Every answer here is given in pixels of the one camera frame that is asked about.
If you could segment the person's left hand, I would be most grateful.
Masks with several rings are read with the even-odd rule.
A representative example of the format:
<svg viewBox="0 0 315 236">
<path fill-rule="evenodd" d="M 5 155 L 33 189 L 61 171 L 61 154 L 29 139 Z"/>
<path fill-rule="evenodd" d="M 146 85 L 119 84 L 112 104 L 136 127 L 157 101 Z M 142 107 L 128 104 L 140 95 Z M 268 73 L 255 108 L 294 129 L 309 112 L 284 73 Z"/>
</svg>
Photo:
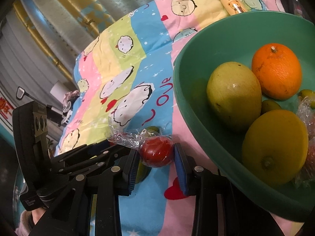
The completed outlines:
<svg viewBox="0 0 315 236">
<path fill-rule="evenodd" d="M 40 218 L 44 215 L 45 212 L 46 212 L 46 209 L 43 207 L 32 210 L 31 213 L 32 213 L 32 220 L 34 224 L 36 224 L 40 220 Z"/>
</svg>

